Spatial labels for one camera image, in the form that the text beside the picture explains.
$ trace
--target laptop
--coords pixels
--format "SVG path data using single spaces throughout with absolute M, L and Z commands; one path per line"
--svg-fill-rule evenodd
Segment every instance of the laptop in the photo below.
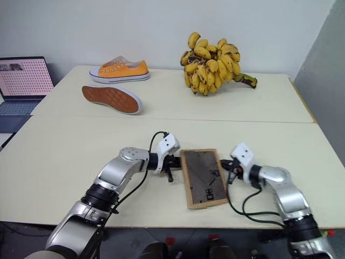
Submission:
M 53 88 L 44 57 L 0 58 L 0 133 L 17 132 Z

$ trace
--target sneaker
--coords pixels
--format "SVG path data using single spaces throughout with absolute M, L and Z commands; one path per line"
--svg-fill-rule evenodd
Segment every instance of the sneaker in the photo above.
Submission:
M 119 86 L 85 85 L 81 88 L 86 100 L 107 105 L 124 114 L 137 114 L 142 110 L 138 96 Z
M 146 62 L 129 62 L 118 56 L 101 67 L 90 69 L 90 77 L 99 83 L 116 84 L 128 81 L 142 81 L 150 78 Z

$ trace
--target white rubber sole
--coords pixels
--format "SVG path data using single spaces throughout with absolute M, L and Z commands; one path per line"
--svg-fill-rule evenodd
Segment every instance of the white rubber sole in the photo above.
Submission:
M 97 102 L 97 101 L 90 101 L 94 104 L 103 104 L 103 105 L 106 105 L 122 114 L 129 114 L 129 115 L 136 115 L 138 113 L 140 113 L 142 111 L 142 101 L 140 100 L 140 98 L 134 94 L 133 92 L 123 88 L 123 87 L 119 87 L 119 86 L 101 86 L 101 85 L 85 85 L 85 86 L 89 86 L 89 87 L 93 87 L 93 88 L 114 88 L 114 89 L 117 89 L 117 90 L 120 90 L 126 94 L 128 94 L 129 96 L 131 96 L 138 104 L 138 110 L 136 112 L 133 112 L 133 113 L 127 113 L 127 112 L 121 112 L 120 110 L 116 109 L 115 107 L 111 106 L 111 105 L 108 105 L 107 103 L 101 103 L 101 102 Z
M 150 78 L 150 72 L 146 74 L 141 74 L 139 76 L 128 76 L 128 77 L 113 77 L 113 78 L 105 78 L 98 76 L 99 67 L 95 67 L 90 69 L 89 75 L 92 80 L 102 83 L 102 84 L 118 84 L 118 83 L 125 83 L 131 81 L 144 81 Z

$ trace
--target orange shoe sole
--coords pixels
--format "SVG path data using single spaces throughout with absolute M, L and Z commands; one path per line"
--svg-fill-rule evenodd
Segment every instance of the orange shoe sole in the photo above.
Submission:
M 125 114 L 141 112 L 141 100 L 127 89 L 86 85 L 81 90 L 86 100 L 92 103 L 104 104 Z

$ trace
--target floor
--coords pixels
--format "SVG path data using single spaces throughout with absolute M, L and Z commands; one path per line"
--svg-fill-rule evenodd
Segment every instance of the floor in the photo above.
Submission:
M 24 258 L 44 248 L 47 236 L 54 226 L 24 225 L 4 222 L 7 227 L 26 235 L 24 236 L 5 228 L 0 228 L 0 258 Z M 250 251 L 255 249 L 268 258 L 291 258 L 286 240 L 262 244 L 258 241 L 258 229 L 186 229 L 186 228 L 111 228 L 108 237 L 101 246 L 101 258 L 138 258 L 141 251 L 155 241 L 166 242 L 170 255 L 175 258 L 182 251 L 183 258 L 206 258 L 209 238 L 220 237 L 234 249 L 238 258 L 250 258 Z M 345 229 L 336 230 L 329 236 L 337 258 L 345 258 Z

